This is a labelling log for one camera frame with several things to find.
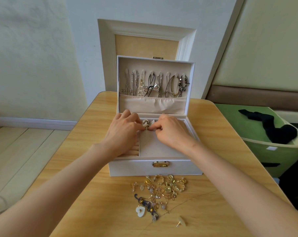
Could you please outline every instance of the right hand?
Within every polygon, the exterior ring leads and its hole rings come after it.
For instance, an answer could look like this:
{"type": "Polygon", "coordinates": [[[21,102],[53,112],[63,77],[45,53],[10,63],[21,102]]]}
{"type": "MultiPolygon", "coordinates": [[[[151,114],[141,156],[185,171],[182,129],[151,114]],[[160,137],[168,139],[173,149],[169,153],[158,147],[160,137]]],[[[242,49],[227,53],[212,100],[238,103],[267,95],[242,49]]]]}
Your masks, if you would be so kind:
{"type": "Polygon", "coordinates": [[[160,115],[159,120],[148,127],[148,130],[156,130],[159,141],[180,152],[184,152],[190,143],[195,142],[185,123],[176,119],[174,116],[160,115]]]}

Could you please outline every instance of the floor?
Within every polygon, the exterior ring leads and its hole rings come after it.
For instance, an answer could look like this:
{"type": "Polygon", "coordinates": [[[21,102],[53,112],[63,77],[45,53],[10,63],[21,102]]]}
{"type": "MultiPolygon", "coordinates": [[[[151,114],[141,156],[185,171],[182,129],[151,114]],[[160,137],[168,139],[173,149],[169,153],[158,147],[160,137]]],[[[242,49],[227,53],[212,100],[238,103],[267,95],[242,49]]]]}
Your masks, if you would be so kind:
{"type": "Polygon", "coordinates": [[[0,212],[23,197],[69,133],[0,127],[0,212]]]}

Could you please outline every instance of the gold lock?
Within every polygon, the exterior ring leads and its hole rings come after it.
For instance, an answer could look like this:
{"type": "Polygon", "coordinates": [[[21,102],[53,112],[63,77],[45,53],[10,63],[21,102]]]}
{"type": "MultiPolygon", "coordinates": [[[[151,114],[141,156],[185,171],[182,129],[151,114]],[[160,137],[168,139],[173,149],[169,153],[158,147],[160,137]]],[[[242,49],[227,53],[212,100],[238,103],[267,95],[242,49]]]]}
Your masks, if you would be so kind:
{"type": "Polygon", "coordinates": [[[170,162],[168,161],[155,161],[152,162],[153,167],[168,167],[170,162]]]}

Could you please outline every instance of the hand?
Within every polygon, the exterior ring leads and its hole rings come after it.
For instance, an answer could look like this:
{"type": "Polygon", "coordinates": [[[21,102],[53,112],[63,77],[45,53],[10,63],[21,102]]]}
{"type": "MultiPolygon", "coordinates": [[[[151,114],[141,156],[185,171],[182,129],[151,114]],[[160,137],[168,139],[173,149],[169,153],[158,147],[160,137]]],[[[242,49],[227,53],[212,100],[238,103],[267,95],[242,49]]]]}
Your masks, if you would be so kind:
{"type": "Polygon", "coordinates": [[[138,141],[137,132],[144,130],[138,114],[125,110],[116,114],[101,144],[115,158],[130,150],[138,141]]]}
{"type": "Polygon", "coordinates": [[[156,130],[159,141],[180,152],[184,152],[190,143],[195,143],[185,123],[174,116],[160,115],[159,120],[153,123],[148,130],[156,130]]]}

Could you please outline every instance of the white heart pendant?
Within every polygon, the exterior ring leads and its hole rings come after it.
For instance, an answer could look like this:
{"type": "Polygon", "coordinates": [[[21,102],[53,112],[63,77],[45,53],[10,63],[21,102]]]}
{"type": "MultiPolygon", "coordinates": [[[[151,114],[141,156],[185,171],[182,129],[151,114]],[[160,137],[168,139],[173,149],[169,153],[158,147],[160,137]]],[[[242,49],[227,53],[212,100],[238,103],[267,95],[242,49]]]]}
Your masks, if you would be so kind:
{"type": "Polygon", "coordinates": [[[136,208],[136,212],[138,213],[138,217],[142,217],[145,214],[145,207],[143,206],[138,206],[136,208]]]}

